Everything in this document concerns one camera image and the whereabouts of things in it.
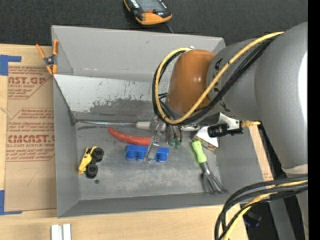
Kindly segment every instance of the orange device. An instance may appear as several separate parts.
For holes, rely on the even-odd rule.
[[[172,18],[172,13],[162,0],[123,0],[123,3],[143,26],[165,23]]]

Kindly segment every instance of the green handle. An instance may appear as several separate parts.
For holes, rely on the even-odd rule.
[[[192,142],[193,150],[196,153],[196,158],[200,164],[205,163],[207,161],[206,154],[202,150],[201,141],[195,140]]]

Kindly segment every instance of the wooden table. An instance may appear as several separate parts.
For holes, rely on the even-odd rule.
[[[1,55],[17,55],[27,45],[0,44]],[[51,47],[45,48],[50,54]],[[7,134],[8,77],[0,75],[0,190],[5,188],[5,154]],[[262,170],[269,172],[266,154],[258,128],[250,129]],[[238,211],[232,209],[227,218]],[[73,240],[212,240],[214,226],[222,205],[146,212],[57,218],[56,209],[23,211],[0,216],[0,240],[49,240],[53,224],[71,224]],[[232,232],[231,239],[247,240],[243,221]]]

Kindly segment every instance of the blue block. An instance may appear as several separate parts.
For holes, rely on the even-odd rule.
[[[125,147],[125,157],[128,160],[139,160],[142,161],[148,151],[148,146],[132,145],[128,144]],[[154,160],[158,162],[165,162],[168,160],[169,148],[158,147]]]

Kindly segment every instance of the blue tape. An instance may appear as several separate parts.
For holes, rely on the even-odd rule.
[[[9,62],[21,62],[21,56],[0,55],[0,75],[8,75]]]
[[[0,190],[0,216],[1,215],[10,215],[10,214],[20,214],[22,211],[10,211],[5,212],[4,211],[4,205],[5,205],[5,191]]]

